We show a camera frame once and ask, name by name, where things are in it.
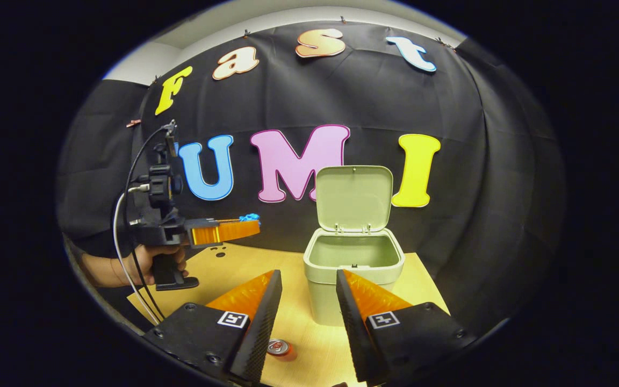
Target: cable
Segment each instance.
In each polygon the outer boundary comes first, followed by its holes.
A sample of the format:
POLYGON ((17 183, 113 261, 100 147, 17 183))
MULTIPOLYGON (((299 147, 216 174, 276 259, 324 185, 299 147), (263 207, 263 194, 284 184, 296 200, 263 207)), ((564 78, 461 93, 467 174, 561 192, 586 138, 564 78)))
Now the cable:
MULTIPOLYGON (((137 156, 135 156, 135 159, 133 160, 133 164, 131 165, 131 169, 128 172, 128 179, 126 181, 126 189, 124 189, 125 197, 128 196, 128 187, 131 184, 131 180, 133 178, 133 171, 135 170, 135 165, 138 164, 140 155, 142 154, 142 152, 145 151, 145 147, 147 147, 147 144, 150 142, 150 140, 152 140, 152 138, 154 138, 154 136, 157 135, 157 133, 162 132, 162 130, 167 131, 167 128, 160 127, 159 129, 155 130, 155 132, 152 135, 150 135, 150 137, 148 137, 147 140, 145 140, 145 142, 142 144, 142 147, 140 147, 140 151, 138 152, 137 156)), ((126 227, 126 230, 130 229, 130 225, 128 224, 128 201, 127 200, 125 201, 125 205, 123 206, 123 224, 126 227)), ((131 252, 133 254, 133 261, 135 262, 135 267, 138 269, 138 275, 140 275, 140 281, 142 281, 142 283, 145 284, 145 277, 142 275, 142 270, 140 270, 140 263, 138 262, 138 257, 135 255, 135 248, 132 248, 131 252)), ((162 313, 162 311, 159 309, 159 306, 157 305, 157 301, 154 300, 154 297, 152 297, 152 293, 149 291, 149 288, 147 286, 145 286, 145 292, 147 292, 147 296, 149 296, 149 299, 152 301, 152 304, 157 309, 157 312, 162 316, 162 319, 165 319, 166 317, 164 316, 164 313, 162 313)))
MULTIPOLYGON (((131 188, 129 191, 137 191, 139 189, 140 187, 135 187, 135 188, 131 188)), ((123 258, 121 257, 121 249, 118 247, 118 211, 121 208, 121 203, 123 201, 123 198, 125 198, 125 193, 122 192, 121 196, 118 198, 118 202, 116 203, 116 212, 113 214, 113 245, 116 248, 116 254, 118 254, 118 262, 121 263, 121 267, 123 267, 123 272, 125 273, 126 278, 128 278, 128 282, 130 282, 131 286, 133 287, 133 291, 138 297, 138 301, 140 301, 140 304, 142 304, 142 306, 145 308, 145 310, 147 311, 147 314, 149 314, 152 320, 154 320, 154 324, 159 325, 159 321, 154 316, 152 308, 147 306, 145 299, 142 298, 142 295, 140 294, 138 289, 135 288, 135 284, 133 284, 133 279, 131 278, 130 274, 128 274, 128 269, 126 269, 126 265, 123 263, 123 258)))

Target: handle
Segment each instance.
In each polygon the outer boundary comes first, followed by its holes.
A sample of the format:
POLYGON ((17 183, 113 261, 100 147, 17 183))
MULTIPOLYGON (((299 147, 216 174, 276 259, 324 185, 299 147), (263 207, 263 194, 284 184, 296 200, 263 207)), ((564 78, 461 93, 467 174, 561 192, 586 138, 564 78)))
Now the handle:
POLYGON ((157 291, 189 289, 199 285, 195 277, 183 278, 173 255, 156 255, 152 262, 152 273, 157 291))

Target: bin lid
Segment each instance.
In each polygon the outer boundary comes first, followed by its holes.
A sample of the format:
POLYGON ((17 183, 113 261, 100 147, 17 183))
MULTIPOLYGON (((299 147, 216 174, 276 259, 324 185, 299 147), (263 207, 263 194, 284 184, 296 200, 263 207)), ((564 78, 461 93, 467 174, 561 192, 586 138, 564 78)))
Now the bin lid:
POLYGON ((380 165, 325 167, 316 174, 316 213, 324 230, 378 231, 391 214, 393 174, 380 165))

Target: blue object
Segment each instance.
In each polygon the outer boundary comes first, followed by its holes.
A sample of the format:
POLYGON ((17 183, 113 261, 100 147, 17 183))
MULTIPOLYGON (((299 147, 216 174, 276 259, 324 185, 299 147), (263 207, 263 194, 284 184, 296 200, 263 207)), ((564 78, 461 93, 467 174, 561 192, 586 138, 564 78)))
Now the blue object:
POLYGON ((241 222, 248 222, 250 220, 257 220, 257 223, 260 224, 260 226, 262 225, 262 222, 260 222, 260 216, 257 215, 256 213, 249 213, 245 216, 241 216, 240 218, 241 222))
POLYGON ((207 142, 209 149, 214 151, 219 181, 216 184, 207 184, 202 178, 202 169, 199 164, 199 154, 202 145, 198 142, 187 144, 178 151, 183 159, 185 179, 191 192, 203 200, 221 200, 233 190, 233 168, 228 148, 233 144, 233 136, 217 135, 207 142))
POLYGON ((414 44, 410 39, 404 37, 386 37, 386 41, 392 42, 398 46, 398 50, 402 57, 412 66, 423 69, 424 71, 430 71, 431 73, 436 71, 436 66, 432 62, 425 61, 425 59, 422 58, 422 54, 426 54, 427 51, 423 47, 414 44))

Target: pink letter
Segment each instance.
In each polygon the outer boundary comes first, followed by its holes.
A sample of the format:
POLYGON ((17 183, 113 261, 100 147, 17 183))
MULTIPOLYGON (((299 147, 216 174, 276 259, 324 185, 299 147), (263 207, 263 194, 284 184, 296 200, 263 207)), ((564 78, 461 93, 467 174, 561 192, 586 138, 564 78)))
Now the pink letter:
MULTIPOLYGON (((285 192, 278 187, 278 177, 290 190, 295 200, 300 200, 307 189, 312 174, 319 169, 343 165, 343 145, 350 137, 350 129, 342 125, 322 125, 314 128, 307 140, 302 157, 290 146, 282 132, 264 130, 253 134, 250 143, 260 150, 262 190, 261 201, 278 203, 285 200, 285 192)), ((316 201, 316 193, 309 198, 316 201)))

